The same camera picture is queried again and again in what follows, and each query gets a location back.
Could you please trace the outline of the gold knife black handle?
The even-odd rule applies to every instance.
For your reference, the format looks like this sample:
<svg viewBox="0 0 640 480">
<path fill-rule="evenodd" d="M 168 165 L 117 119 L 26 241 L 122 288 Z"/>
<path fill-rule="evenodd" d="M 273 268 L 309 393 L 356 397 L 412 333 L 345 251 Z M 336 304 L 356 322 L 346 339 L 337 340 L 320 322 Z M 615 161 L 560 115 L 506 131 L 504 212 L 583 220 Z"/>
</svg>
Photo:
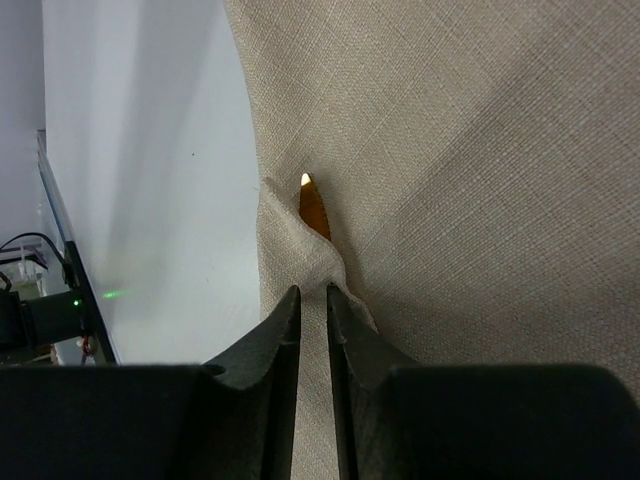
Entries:
<svg viewBox="0 0 640 480">
<path fill-rule="evenodd" d="M 299 216 L 321 237 L 331 241 L 331 231 L 321 195 L 308 173 L 303 173 L 299 191 Z"/>
</svg>

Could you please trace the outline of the beige cloth napkin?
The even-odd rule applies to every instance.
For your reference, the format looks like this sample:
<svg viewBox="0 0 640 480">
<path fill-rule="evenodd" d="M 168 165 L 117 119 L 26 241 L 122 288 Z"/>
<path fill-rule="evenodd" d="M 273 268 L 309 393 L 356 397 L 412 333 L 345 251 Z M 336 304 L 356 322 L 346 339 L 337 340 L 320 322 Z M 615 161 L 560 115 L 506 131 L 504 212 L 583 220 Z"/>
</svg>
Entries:
<svg viewBox="0 0 640 480">
<path fill-rule="evenodd" d="M 338 477 L 326 287 L 426 364 L 639 389 L 635 1 L 229 1 L 261 309 L 302 293 L 291 475 Z M 331 241 L 300 218 L 303 173 Z"/>
</svg>

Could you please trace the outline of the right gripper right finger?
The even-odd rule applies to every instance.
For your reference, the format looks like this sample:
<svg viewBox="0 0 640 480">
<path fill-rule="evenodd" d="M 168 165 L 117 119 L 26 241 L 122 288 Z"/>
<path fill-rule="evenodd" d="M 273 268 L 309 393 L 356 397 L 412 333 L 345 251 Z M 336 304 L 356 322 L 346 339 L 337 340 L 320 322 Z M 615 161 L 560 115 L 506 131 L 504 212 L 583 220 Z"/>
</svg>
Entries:
<svg viewBox="0 0 640 480">
<path fill-rule="evenodd" d="M 424 366 L 327 289 L 344 479 L 635 479 L 639 409 L 580 364 Z"/>
</svg>

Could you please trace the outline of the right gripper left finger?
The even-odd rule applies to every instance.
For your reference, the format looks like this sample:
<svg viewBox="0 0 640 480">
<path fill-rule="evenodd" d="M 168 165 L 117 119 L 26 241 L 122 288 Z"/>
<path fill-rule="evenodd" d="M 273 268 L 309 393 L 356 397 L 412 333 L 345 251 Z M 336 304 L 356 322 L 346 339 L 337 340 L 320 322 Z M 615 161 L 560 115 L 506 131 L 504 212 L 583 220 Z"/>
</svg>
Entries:
<svg viewBox="0 0 640 480">
<path fill-rule="evenodd" d="M 5 479 L 287 479 L 301 295 L 201 365 L 5 367 Z"/>
</svg>

